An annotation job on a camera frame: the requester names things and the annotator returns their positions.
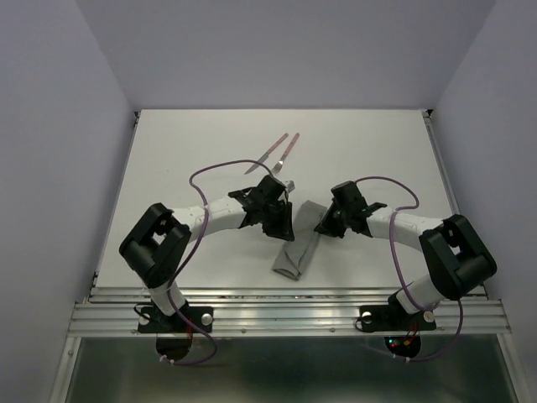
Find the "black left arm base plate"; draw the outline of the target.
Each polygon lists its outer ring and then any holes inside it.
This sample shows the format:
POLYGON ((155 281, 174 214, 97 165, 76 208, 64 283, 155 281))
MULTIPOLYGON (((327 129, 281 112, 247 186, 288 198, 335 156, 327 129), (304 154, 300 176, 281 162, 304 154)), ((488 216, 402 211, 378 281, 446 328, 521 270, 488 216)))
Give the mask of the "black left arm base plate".
MULTIPOLYGON (((137 304, 133 310, 138 315, 139 333, 199 333, 176 313, 172 316, 166 316, 153 304, 137 304)), ((181 311, 190 322, 203 331, 212 331, 214 309, 211 306, 188 306, 182 308, 181 311)))

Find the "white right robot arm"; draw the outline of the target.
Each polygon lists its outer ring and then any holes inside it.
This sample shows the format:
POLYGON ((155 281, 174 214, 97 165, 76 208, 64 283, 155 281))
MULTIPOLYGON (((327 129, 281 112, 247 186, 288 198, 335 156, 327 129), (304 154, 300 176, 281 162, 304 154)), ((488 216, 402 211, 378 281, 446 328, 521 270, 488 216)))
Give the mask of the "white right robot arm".
POLYGON ((419 311, 429 311, 447 299, 457 301, 493 277, 497 263, 469 220, 454 214, 439 219, 407 214, 419 206, 392 208, 380 202, 369 204, 356 181, 331 189, 332 203, 315 227, 331 238, 343 238, 350 229, 369 238, 387 239, 401 289, 388 300, 386 317, 395 327, 406 327, 419 311), (396 244, 421 252, 428 274, 410 283, 404 281, 396 244))

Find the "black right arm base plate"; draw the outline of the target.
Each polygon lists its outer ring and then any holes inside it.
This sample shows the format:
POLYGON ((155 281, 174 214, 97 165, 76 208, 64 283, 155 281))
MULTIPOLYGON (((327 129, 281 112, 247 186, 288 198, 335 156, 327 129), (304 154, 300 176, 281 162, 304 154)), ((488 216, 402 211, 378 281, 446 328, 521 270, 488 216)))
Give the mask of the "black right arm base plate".
POLYGON ((354 327, 365 333, 434 331, 436 322, 434 317, 426 319, 423 311, 409 314, 396 305, 362 305, 358 308, 354 327))

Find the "grey cloth napkin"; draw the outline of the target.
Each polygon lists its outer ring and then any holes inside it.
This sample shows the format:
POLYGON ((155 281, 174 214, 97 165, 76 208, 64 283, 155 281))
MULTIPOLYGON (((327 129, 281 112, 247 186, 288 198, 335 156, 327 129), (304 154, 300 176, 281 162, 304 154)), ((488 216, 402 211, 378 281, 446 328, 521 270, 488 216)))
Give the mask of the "grey cloth napkin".
POLYGON ((308 269, 319 243, 320 234, 315 227, 325 216, 327 207, 305 201, 293 221, 295 240, 285 242, 277 255, 272 271, 298 281, 308 269))

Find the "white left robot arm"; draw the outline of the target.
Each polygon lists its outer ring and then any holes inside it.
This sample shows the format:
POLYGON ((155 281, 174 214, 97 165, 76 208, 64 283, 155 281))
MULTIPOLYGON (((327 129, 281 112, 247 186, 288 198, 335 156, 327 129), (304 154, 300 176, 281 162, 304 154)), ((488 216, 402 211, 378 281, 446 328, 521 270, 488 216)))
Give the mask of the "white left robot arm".
POLYGON ((202 206, 172 210, 150 206, 122 241, 119 253, 149 291, 158 321, 176 331, 186 323, 187 301, 175 272, 189 243, 221 231, 259 225, 269 238, 295 239, 292 227, 293 181, 266 175, 256 186, 232 191, 202 206))

